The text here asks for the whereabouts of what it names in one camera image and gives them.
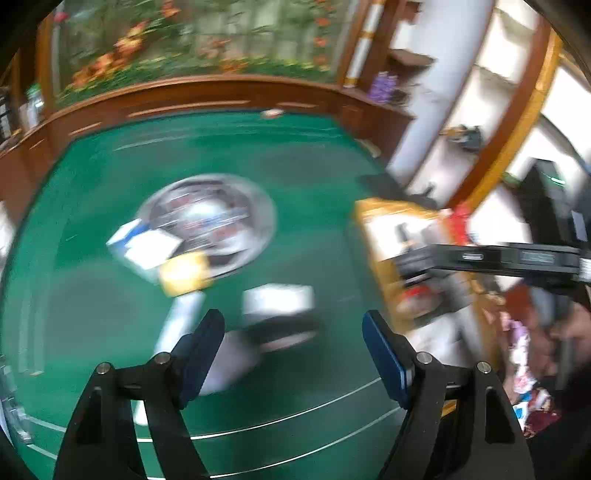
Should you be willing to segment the artificial flower wall display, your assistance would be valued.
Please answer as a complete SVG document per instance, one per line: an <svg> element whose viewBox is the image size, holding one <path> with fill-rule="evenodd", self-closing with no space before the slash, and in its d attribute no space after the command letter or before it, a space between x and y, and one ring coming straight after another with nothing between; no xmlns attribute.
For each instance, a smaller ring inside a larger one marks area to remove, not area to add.
<svg viewBox="0 0 591 480"><path fill-rule="evenodd" d="M58 107L181 76L335 80L359 4L315 0L63 1L54 15Z"/></svg>

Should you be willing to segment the yellow tape roll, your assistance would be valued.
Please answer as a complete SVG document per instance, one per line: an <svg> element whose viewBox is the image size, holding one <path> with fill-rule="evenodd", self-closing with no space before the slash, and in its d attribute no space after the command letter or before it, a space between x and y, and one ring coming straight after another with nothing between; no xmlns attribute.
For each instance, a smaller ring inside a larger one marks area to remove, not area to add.
<svg viewBox="0 0 591 480"><path fill-rule="evenodd" d="M192 251L166 260L158 267L162 291L177 297L211 286L213 275L204 252Z"/></svg>

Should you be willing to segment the purple bottle pair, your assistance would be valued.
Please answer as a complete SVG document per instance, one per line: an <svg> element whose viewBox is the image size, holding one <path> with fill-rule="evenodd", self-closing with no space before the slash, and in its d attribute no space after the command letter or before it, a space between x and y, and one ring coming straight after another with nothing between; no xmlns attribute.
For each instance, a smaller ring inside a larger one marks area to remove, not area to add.
<svg viewBox="0 0 591 480"><path fill-rule="evenodd" d="M394 91L398 83L398 76L388 71L382 71L375 77L368 96L370 100L379 104L388 104L392 101Z"/></svg>

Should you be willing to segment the white tray with yellow rim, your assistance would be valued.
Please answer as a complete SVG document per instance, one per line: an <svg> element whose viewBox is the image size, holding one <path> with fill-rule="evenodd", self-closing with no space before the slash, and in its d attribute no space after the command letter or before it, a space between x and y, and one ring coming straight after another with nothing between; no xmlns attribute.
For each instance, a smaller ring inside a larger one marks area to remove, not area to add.
<svg viewBox="0 0 591 480"><path fill-rule="evenodd" d="M356 201L353 217L391 329L443 363L484 360L500 368L493 297L472 273L428 267L430 247L454 240L450 215L411 202L367 198Z"/></svg>

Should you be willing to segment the white medicine bottle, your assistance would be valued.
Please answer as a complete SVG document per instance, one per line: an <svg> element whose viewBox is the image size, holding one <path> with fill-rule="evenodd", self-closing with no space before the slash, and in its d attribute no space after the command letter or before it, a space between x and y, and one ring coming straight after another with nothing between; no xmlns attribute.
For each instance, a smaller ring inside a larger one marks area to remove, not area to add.
<svg viewBox="0 0 591 480"><path fill-rule="evenodd" d="M245 334L225 330L221 314L202 311L204 298L193 292L172 301L151 356L169 358L169 391L181 407L228 389L262 360Z"/></svg>

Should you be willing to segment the round mahjong table control panel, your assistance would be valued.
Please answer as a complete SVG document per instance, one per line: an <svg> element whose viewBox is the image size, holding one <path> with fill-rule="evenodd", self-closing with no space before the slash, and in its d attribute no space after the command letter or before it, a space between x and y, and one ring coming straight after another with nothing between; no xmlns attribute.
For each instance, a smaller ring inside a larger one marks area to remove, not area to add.
<svg viewBox="0 0 591 480"><path fill-rule="evenodd" d="M179 238L178 254L204 253L214 278L259 257L276 233L270 196L249 179L229 174L173 182L148 197L137 214L150 228Z"/></svg>

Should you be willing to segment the blue and white small box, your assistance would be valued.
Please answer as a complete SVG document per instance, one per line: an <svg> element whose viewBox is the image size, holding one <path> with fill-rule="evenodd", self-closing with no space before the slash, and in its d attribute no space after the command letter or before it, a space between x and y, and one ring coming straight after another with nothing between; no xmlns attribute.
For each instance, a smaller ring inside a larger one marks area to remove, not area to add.
<svg viewBox="0 0 591 480"><path fill-rule="evenodd" d="M163 229L151 229L136 218L121 225L106 247L123 265L150 283L158 281L158 269L179 249L183 240Z"/></svg>

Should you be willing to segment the black tape roll red core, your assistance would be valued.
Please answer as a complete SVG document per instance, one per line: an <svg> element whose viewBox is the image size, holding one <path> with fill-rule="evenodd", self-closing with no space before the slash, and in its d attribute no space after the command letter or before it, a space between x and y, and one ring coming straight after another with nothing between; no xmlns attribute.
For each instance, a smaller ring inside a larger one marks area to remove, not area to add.
<svg viewBox="0 0 591 480"><path fill-rule="evenodd" d="M406 288L398 303L398 311L410 318L419 318L433 313L441 306L443 297L437 287L427 282Z"/></svg>

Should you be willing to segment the white plug charger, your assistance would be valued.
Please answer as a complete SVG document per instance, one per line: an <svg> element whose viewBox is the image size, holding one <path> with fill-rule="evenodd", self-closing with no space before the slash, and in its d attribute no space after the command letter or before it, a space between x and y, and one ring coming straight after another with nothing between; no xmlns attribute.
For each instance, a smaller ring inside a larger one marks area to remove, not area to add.
<svg viewBox="0 0 591 480"><path fill-rule="evenodd" d="M264 284L242 294L242 314L252 322L315 309L314 288L297 284Z"/></svg>

